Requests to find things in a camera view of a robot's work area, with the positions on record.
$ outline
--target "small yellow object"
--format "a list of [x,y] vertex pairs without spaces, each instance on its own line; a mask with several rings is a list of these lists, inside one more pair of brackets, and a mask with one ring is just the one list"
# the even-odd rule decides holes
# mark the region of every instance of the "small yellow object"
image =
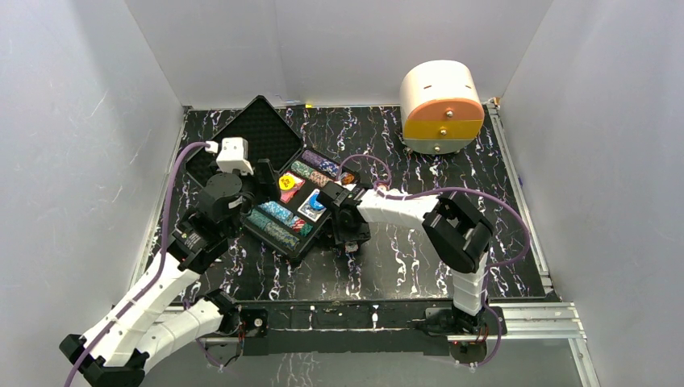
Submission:
[[294,177],[290,175],[281,176],[278,180],[278,185],[283,191],[289,191],[294,188]]

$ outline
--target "case lid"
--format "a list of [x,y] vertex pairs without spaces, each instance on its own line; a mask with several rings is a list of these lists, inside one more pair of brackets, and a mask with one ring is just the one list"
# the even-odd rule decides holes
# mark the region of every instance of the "case lid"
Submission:
[[[279,175],[285,172],[304,148],[299,134],[292,130],[263,95],[256,96],[211,140],[221,144],[226,137],[246,139],[247,160],[255,165],[259,159],[269,159]],[[186,161],[188,175],[202,187],[216,173],[216,167],[212,166],[216,156],[199,149]]]

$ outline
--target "black table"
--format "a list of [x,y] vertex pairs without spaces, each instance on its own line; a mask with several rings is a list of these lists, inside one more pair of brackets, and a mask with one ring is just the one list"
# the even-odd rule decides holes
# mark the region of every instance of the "black table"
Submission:
[[[517,208],[506,166],[489,116],[478,138],[457,154],[426,156],[407,152],[399,139],[401,115],[396,106],[288,108],[278,110],[301,133],[304,143],[338,162],[354,153],[385,160],[393,188],[409,193],[448,186],[479,189]],[[181,147],[210,139],[238,110],[192,110],[186,116]],[[362,173],[381,173],[361,162]],[[194,204],[200,187],[179,176],[173,191],[172,221]],[[492,260],[512,258],[522,247],[521,230],[502,207],[471,198],[495,225]],[[372,224],[373,238],[357,254],[314,247],[296,268],[251,235],[231,243],[221,261],[181,297],[223,288],[238,300],[375,300],[447,298],[452,291],[448,268],[428,238],[386,224]],[[159,249],[156,245],[153,253]],[[489,283],[493,298],[543,298],[544,288],[532,252],[512,267],[496,268]]]

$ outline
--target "blue poker chip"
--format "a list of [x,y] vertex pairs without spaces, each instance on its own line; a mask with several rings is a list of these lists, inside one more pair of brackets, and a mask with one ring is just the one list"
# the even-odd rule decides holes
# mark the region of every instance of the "blue poker chip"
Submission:
[[311,198],[309,199],[309,205],[316,211],[325,210],[325,207],[316,200],[318,198],[319,195],[317,193],[311,195]]

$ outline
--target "white backdrop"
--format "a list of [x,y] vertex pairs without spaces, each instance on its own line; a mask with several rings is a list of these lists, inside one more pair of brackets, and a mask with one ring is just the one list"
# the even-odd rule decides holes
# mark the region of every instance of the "white backdrop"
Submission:
[[684,385],[684,3],[556,0],[503,124],[606,387]]
[[467,64],[500,96],[552,0],[127,0],[183,105],[397,104],[415,65]]
[[126,293],[182,114],[122,0],[0,2],[0,385],[63,385]]

